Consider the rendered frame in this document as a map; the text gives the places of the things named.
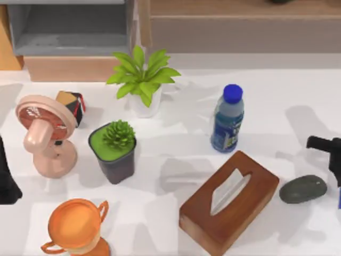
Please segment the blue bottle with blue cap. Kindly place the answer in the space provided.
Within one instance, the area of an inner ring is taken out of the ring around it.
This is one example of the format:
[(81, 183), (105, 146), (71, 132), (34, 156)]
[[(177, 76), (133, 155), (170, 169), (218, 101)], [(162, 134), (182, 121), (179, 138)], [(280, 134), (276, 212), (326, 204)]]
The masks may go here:
[(237, 84), (225, 86), (211, 118), (210, 142), (222, 153), (234, 151), (245, 112), (243, 89)]

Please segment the leafy plant in white pot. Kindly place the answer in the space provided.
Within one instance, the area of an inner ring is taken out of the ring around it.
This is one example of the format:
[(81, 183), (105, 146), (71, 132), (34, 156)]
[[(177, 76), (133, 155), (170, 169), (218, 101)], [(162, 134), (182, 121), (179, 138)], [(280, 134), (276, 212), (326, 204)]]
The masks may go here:
[(174, 77), (181, 76), (179, 71), (168, 66), (171, 57), (161, 49), (146, 58), (138, 45), (134, 46), (132, 55), (118, 51), (112, 55), (119, 65), (113, 68), (114, 74), (106, 83), (119, 85), (116, 98), (128, 96), (128, 103), (139, 118), (154, 116), (160, 106), (162, 86), (174, 84)]

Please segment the succulent in dark grey pot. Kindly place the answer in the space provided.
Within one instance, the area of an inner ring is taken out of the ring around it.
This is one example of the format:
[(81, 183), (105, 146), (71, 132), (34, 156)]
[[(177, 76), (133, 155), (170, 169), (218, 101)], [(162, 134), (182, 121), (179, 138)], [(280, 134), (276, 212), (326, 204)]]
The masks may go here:
[(88, 144), (111, 184), (119, 184), (135, 172), (135, 131), (127, 121), (117, 120), (94, 130)]

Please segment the white tissue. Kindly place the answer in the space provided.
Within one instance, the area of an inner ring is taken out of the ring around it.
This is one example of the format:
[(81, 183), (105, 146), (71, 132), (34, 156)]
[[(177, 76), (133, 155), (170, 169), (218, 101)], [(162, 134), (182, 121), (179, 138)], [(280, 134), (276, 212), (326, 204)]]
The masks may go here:
[(225, 209), (245, 188), (250, 178), (251, 174), (243, 176), (238, 169), (235, 169), (230, 176), (213, 191), (210, 215), (217, 215)]

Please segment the black and yellow cube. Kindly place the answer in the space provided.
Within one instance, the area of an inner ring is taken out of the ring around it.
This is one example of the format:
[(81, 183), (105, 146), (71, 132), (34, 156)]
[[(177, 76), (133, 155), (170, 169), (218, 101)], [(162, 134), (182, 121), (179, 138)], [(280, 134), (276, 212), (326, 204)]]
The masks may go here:
[(85, 101), (81, 93), (70, 91), (59, 91), (56, 101), (65, 105), (76, 119), (76, 127), (79, 127), (84, 112), (86, 111)]

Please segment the wooden tissue box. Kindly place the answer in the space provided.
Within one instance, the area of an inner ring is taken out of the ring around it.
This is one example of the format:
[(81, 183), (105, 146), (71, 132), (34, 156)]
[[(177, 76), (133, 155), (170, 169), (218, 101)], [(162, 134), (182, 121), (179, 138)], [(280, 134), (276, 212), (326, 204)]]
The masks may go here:
[[(239, 170), (248, 183), (232, 202), (212, 215), (214, 190)], [(223, 256), (271, 200), (279, 178), (241, 151), (236, 151), (181, 207), (179, 227), (211, 256)]]

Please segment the pale wooden drawer front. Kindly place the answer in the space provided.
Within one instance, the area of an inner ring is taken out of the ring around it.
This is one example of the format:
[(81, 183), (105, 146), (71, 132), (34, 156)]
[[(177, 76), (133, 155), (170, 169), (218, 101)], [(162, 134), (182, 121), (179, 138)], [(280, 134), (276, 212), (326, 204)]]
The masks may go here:
[(25, 66), (33, 82), (105, 82), (113, 68), (120, 65), (115, 57), (25, 56)]

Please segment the wooden open shelf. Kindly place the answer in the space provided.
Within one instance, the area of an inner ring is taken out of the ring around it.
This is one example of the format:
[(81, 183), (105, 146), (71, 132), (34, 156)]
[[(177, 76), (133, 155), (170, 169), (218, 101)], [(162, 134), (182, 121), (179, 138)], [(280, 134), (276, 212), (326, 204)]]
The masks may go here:
[(136, 0), (141, 44), (170, 53), (341, 53), (341, 0)]

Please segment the pink desk fan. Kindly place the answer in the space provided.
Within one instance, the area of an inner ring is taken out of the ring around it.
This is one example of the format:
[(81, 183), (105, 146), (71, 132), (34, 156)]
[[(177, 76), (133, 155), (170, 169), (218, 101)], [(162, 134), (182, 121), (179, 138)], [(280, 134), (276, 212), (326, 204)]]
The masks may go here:
[(32, 153), (38, 173), (51, 179), (68, 174), (77, 162), (77, 150), (68, 140), (77, 125), (73, 112), (55, 99), (27, 95), (15, 113), (27, 129), (23, 145)]

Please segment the orange trophy cup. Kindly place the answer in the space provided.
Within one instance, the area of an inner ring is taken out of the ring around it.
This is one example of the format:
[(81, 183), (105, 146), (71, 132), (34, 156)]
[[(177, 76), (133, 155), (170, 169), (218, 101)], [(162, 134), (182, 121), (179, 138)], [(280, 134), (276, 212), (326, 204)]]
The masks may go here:
[(60, 204), (48, 221), (50, 242), (41, 246), (46, 254), (70, 256), (111, 256), (108, 242), (101, 237), (101, 225), (109, 210), (103, 201), (96, 206), (87, 199), (75, 198)]

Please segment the dark grey stone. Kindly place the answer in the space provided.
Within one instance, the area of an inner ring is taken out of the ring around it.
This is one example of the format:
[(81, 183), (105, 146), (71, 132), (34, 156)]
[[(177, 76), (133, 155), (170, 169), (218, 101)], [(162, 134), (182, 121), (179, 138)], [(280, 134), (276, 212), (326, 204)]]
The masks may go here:
[(300, 204), (323, 196), (327, 190), (323, 179), (310, 174), (286, 182), (279, 190), (279, 197), (287, 204)]

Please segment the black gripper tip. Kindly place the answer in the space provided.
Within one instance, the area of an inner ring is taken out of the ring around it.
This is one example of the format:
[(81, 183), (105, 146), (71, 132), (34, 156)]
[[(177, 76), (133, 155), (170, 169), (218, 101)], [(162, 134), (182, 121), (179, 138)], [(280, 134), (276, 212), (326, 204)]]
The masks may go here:
[(341, 138), (328, 140), (312, 135), (308, 137), (306, 147), (329, 153), (329, 171), (334, 174), (337, 186), (341, 187)]
[(14, 181), (5, 153), (3, 139), (0, 136), (0, 205), (12, 205), (22, 198), (22, 191)]

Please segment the wooden cupboard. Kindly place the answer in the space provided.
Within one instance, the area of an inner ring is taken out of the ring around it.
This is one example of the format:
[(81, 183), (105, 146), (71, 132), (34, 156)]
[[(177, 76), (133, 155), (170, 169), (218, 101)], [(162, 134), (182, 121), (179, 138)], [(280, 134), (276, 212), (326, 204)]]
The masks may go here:
[(13, 53), (7, 6), (0, 4), (0, 71), (21, 70), (23, 56)]

